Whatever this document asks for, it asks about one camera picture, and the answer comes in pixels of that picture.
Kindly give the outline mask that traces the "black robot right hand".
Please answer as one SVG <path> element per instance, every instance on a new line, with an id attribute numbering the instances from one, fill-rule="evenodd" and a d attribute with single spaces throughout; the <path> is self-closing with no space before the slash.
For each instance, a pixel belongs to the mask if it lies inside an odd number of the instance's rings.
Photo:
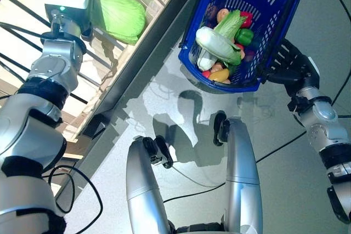
<path id="1" fill-rule="evenodd" d="M 320 87 L 320 74 L 315 65 L 287 39 L 282 39 L 275 49 L 263 77 L 265 81 L 284 85 L 290 97 L 303 88 Z"/>

